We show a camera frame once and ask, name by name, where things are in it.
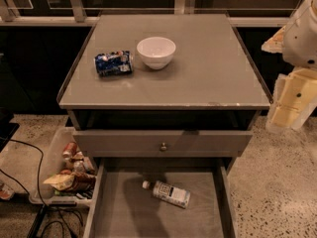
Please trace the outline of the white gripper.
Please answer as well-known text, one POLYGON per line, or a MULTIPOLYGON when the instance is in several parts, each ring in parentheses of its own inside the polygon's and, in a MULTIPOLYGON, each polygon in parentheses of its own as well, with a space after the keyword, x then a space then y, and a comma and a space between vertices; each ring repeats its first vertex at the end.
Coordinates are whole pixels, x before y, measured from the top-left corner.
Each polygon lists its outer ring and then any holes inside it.
POLYGON ((270 132, 299 130, 317 107, 317 15, 312 4, 302 5, 262 44, 262 50, 281 54, 296 67, 289 75, 280 74, 273 90, 265 127, 270 132))

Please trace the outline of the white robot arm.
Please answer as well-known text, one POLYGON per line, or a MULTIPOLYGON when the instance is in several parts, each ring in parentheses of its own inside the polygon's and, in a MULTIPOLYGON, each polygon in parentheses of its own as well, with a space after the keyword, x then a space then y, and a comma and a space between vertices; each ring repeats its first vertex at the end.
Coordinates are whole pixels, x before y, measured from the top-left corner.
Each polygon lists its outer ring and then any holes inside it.
POLYGON ((316 108, 317 0, 304 0, 262 50, 280 53, 293 65, 291 73, 280 74, 275 82, 265 126, 272 133, 298 130, 316 108))

